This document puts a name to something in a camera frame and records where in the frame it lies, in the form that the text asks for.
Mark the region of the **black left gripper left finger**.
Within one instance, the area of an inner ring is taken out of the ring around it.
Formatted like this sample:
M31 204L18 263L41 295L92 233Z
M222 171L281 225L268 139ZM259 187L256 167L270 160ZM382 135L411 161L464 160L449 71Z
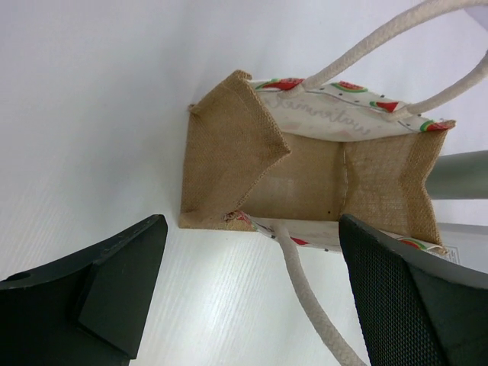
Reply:
M168 226L156 214L1 282L3 365L128 365L137 357Z

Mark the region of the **burlap watermelon canvas bag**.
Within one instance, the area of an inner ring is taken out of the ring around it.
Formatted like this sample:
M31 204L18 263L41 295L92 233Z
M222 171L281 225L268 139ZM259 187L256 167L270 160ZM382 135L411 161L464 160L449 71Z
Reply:
M426 113L484 80L487 61L415 104L336 76L395 36L473 6L422 2L307 79L256 81L237 70L189 107L178 225L278 241L303 310L341 365L361 358L319 305L297 249L339 252L339 218L352 214L395 243L443 252L425 183L454 121Z

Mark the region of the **white bottle grey cap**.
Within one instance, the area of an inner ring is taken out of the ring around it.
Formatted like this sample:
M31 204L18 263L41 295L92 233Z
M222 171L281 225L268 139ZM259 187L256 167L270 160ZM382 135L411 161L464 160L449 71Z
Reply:
M447 260L487 273L487 226L440 223Z

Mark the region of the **green bottle beige cap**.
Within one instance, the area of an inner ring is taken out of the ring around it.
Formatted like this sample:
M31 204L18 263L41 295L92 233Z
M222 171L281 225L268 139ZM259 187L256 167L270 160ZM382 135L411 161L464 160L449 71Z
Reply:
M425 187L433 200L487 199L488 152L440 156Z

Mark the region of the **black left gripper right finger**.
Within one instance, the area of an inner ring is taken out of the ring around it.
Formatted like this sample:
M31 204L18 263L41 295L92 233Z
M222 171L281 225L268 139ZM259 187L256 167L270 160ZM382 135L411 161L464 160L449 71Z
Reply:
M485 365L487 275L400 242L352 215L339 219L372 365Z

